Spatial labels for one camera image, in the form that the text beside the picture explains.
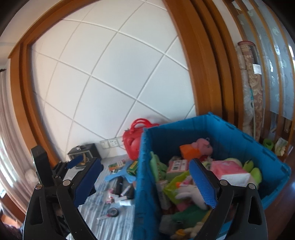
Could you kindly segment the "red white ointment tube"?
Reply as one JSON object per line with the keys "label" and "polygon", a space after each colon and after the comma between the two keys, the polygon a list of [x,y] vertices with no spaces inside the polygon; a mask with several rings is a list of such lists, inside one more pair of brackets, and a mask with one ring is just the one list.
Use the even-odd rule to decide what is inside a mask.
{"label": "red white ointment tube", "polygon": [[109,217],[110,217],[110,215],[106,214],[106,215],[102,215],[102,216],[98,217],[97,220],[104,220],[104,219],[107,219]]}

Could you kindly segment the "black electrical tape roll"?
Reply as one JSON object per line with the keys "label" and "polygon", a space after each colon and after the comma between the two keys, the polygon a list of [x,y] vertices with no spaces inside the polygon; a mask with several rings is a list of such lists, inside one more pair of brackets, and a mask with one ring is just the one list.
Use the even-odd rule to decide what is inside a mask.
{"label": "black electrical tape roll", "polygon": [[117,217],[119,215],[119,210],[117,208],[110,208],[107,211],[108,217]]}

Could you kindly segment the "red bear toy suitcase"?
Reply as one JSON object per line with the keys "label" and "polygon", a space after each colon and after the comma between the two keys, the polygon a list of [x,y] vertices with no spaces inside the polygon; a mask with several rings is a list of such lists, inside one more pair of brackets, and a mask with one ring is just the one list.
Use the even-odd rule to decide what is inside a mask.
{"label": "red bear toy suitcase", "polygon": [[159,124],[152,124],[149,120],[139,118],[132,122],[131,127],[122,136],[124,147],[131,160],[137,160],[140,152],[140,140],[145,128],[152,128]]}

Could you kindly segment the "white plush toy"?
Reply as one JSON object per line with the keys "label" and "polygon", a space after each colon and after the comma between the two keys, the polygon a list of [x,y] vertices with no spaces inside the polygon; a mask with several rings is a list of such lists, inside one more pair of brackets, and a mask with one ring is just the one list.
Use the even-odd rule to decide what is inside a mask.
{"label": "white plush toy", "polygon": [[200,209],[207,210],[207,204],[204,201],[198,187],[193,184],[180,184],[175,196],[177,200],[190,198]]}

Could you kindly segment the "blue plastic storage crate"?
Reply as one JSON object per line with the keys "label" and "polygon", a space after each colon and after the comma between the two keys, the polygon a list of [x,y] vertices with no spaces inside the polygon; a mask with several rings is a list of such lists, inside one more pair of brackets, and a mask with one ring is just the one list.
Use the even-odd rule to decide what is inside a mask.
{"label": "blue plastic storage crate", "polygon": [[291,168],[269,149],[234,125],[209,112],[202,116],[147,128],[141,135],[138,172],[136,176],[135,220],[133,239],[160,239],[159,224],[162,210],[157,195],[150,160],[155,153],[162,163],[180,155],[180,146],[199,138],[209,138],[212,158],[229,157],[241,162],[252,160],[262,173],[258,192],[263,209],[279,195],[291,176]]}

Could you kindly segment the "green medicine box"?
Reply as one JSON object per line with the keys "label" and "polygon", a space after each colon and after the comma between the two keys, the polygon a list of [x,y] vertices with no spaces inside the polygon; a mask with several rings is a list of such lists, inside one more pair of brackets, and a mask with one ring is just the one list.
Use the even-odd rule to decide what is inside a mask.
{"label": "green medicine box", "polygon": [[138,170],[138,161],[133,161],[131,165],[127,168],[127,173],[131,176],[136,176]]}

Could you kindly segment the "pink tissue pack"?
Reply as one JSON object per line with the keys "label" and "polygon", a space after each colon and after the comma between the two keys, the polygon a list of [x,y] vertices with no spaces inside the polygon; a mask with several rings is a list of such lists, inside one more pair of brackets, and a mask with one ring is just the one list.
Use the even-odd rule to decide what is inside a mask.
{"label": "pink tissue pack", "polygon": [[251,178],[249,172],[231,160],[213,161],[210,170],[219,180],[226,180],[232,186],[247,186]]}

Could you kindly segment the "pink pig plush toy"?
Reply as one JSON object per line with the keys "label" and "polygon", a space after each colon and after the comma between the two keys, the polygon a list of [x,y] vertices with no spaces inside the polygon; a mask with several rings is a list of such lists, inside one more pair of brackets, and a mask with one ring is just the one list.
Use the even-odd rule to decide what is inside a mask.
{"label": "pink pig plush toy", "polygon": [[180,146],[181,156],[185,160],[199,159],[203,155],[210,156],[213,153],[213,147],[205,138],[199,138],[193,143]]}

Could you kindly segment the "green plush toy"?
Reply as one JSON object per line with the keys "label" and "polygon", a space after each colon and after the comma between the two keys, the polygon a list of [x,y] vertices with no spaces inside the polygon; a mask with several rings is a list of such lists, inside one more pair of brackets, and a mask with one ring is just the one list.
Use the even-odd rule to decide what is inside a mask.
{"label": "green plush toy", "polygon": [[167,165],[163,164],[154,152],[150,152],[150,155],[150,168],[155,178],[155,182],[158,183],[159,181],[164,181],[166,179]]}

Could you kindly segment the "black gift box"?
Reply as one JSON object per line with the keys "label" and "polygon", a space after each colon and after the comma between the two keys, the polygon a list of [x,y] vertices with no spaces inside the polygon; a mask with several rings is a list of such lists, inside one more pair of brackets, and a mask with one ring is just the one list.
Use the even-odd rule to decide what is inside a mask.
{"label": "black gift box", "polygon": [[89,164],[92,158],[102,159],[94,143],[78,145],[72,148],[67,156],[70,158],[70,169],[73,167],[82,169]]}

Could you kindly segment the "black cylinder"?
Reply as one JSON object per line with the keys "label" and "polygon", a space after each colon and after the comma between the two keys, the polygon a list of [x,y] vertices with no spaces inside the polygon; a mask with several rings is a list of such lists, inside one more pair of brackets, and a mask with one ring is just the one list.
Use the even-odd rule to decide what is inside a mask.
{"label": "black cylinder", "polygon": [[116,182],[115,189],[114,189],[115,195],[119,196],[122,193],[123,182],[124,182],[124,178],[122,176],[119,176],[117,178],[117,182]]}

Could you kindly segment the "orange green white carton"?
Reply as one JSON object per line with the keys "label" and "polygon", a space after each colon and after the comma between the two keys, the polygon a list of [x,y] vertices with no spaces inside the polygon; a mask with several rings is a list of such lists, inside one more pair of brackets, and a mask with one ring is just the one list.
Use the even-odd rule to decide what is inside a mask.
{"label": "orange green white carton", "polygon": [[108,169],[110,172],[118,172],[119,170],[121,170],[124,166],[126,165],[126,161],[125,160],[120,160],[118,162],[115,162],[111,165],[108,166]]}

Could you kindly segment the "black rectangular block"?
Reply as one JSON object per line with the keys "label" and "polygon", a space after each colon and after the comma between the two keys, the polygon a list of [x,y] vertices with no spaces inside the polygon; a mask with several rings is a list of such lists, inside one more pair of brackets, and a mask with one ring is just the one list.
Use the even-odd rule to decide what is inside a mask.
{"label": "black rectangular block", "polygon": [[132,200],[135,197],[135,188],[134,188],[134,186],[132,184],[129,187],[130,188],[126,193],[126,197],[127,197],[128,200]]}

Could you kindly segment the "rolled patterned carpet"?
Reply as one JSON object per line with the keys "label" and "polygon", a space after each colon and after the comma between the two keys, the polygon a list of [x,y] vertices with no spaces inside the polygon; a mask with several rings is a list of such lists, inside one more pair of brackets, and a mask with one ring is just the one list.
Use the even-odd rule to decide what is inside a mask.
{"label": "rolled patterned carpet", "polygon": [[241,41],[237,44],[236,53],[242,75],[242,130],[259,141],[263,125],[263,85],[258,51],[253,42]]}

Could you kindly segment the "pink toy cash register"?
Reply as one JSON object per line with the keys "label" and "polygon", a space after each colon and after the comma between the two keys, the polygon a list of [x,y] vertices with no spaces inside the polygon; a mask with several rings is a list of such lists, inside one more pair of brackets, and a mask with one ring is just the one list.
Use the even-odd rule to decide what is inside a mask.
{"label": "pink toy cash register", "polygon": [[173,160],[169,162],[169,167],[166,171],[167,174],[178,174],[188,170],[187,160]]}

